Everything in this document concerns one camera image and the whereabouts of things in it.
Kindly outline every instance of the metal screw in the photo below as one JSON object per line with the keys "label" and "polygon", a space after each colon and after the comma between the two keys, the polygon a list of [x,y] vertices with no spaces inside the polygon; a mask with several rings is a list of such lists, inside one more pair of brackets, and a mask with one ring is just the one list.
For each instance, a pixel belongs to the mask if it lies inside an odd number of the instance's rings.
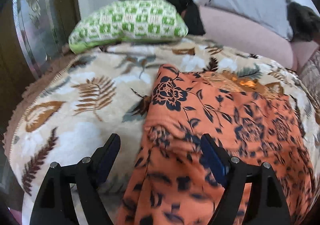
{"label": "metal screw", "polygon": [[84,164],[87,164],[87,163],[89,163],[90,161],[91,161],[91,158],[88,157],[88,156],[82,158],[82,163],[84,163]]}
{"label": "metal screw", "polygon": [[268,162],[264,162],[264,163],[263,163],[263,166],[264,166],[265,168],[270,168],[270,167],[271,167],[271,165],[270,165]]}
{"label": "metal screw", "polygon": [[235,164],[238,164],[238,163],[240,162],[240,159],[239,159],[238,157],[236,157],[236,156],[233,156],[233,157],[231,158],[231,162],[233,162],[233,163],[235,163]]}
{"label": "metal screw", "polygon": [[57,167],[57,165],[58,165],[58,163],[57,163],[57,162],[52,162],[52,163],[50,164],[50,167],[51,167],[51,168],[56,168],[56,167]]}

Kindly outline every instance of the orange fabric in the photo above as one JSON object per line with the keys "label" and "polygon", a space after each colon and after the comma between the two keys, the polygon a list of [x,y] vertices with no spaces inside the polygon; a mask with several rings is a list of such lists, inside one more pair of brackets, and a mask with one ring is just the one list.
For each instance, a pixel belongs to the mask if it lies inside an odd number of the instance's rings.
{"label": "orange fabric", "polygon": [[[224,189],[202,156],[204,133],[246,163],[269,162],[292,223],[303,220],[313,197],[313,169],[288,97],[270,100],[256,92],[222,90],[198,73],[163,65],[118,225],[207,225]],[[249,194],[247,184],[235,224],[242,222]]]}

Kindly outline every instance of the leaf print blanket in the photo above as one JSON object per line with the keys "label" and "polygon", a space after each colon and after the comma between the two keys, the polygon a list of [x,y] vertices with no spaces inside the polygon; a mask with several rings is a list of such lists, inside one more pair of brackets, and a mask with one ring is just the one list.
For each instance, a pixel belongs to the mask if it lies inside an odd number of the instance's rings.
{"label": "leaf print blanket", "polygon": [[[201,152],[206,133],[230,156],[253,165],[269,162],[292,224],[299,224],[314,199],[315,178],[289,97],[273,91],[261,95],[255,86],[245,92],[246,78],[233,77],[239,83],[221,89],[222,74],[200,75],[172,65],[159,68],[116,224],[208,224],[224,189]],[[250,189],[246,184],[234,224],[242,224]]]}
{"label": "leaf print blanket", "polygon": [[[181,87],[175,81],[174,86],[169,78],[159,83],[157,89],[171,89],[175,96],[169,98],[161,92],[153,95],[158,69],[168,63],[173,71],[193,72],[195,80],[207,78],[207,83],[216,82],[221,90],[228,91],[224,87],[228,85],[235,92],[246,93],[255,88],[257,97],[258,94],[267,98],[278,93],[288,95],[288,103],[294,110],[303,134],[303,144],[310,155],[316,177],[315,188],[320,188],[320,155],[315,144],[319,133],[315,114],[320,111],[294,73],[271,59],[219,46],[202,37],[189,35],[180,42],[165,45],[122,43],[95,48],[76,56],[22,116],[12,139],[9,161],[26,192],[24,224],[28,224],[33,203],[50,163],[57,161],[62,166],[75,164],[103,146],[112,133],[119,134],[121,149],[99,193],[109,215],[115,220],[116,210],[121,203],[120,193],[125,191],[136,164],[150,104],[168,105],[174,111],[180,109],[188,114],[193,112],[188,106],[183,106],[191,90],[180,90]],[[203,76],[207,71],[219,76]],[[204,96],[201,91],[195,94],[199,98]],[[227,100],[232,102],[231,94],[219,95],[212,99],[221,103]],[[243,110],[255,111],[255,106],[248,104]],[[210,122],[212,119],[215,124],[219,123],[209,106],[202,111]],[[219,119],[228,121],[229,116],[220,114]],[[189,120],[193,127],[200,124],[199,118],[191,117]],[[239,122],[239,138],[244,138],[248,130],[256,134],[251,137],[252,140],[268,132],[259,121],[253,124],[250,120],[241,119]],[[273,132],[284,137],[284,131],[287,131],[285,121],[279,118],[275,120],[275,125],[278,129],[274,128]],[[219,125],[215,128],[217,132],[223,132]],[[86,224],[75,187],[73,191],[79,222]]]}

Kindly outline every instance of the floral blanket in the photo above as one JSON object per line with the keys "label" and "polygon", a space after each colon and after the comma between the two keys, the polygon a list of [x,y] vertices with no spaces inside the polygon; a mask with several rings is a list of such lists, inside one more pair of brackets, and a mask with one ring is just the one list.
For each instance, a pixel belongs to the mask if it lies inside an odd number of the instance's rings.
{"label": "floral blanket", "polygon": [[[123,43],[102,50],[92,49],[71,61],[28,107],[15,131],[9,161],[28,197],[23,213],[27,221],[50,163],[75,164],[103,146],[112,133],[120,136],[121,149],[100,193],[102,199],[110,199],[112,193],[125,190],[140,148],[153,83],[165,63],[181,72],[228,70],[252,83],[258,80],[259,89],[267,85],[288,95],[310,154],[314,190],[319,188],[320,154],[315,143],[319,126],[313,99],[298,77],[277,62],[189,35],[166,45]],[[79,209],[79,222],[86,224]]]}

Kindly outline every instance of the green and white pillow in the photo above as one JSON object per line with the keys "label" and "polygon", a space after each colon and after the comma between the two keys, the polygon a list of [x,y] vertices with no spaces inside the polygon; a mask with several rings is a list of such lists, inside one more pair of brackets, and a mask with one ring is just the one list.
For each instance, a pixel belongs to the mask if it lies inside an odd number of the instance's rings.
{"label": "green and white pillow", "polygon": [[69,46],[78,54],[115,41],[176,41],[187,34],[188,27],[169,2],[120,0],[80,21],[69,37]]}

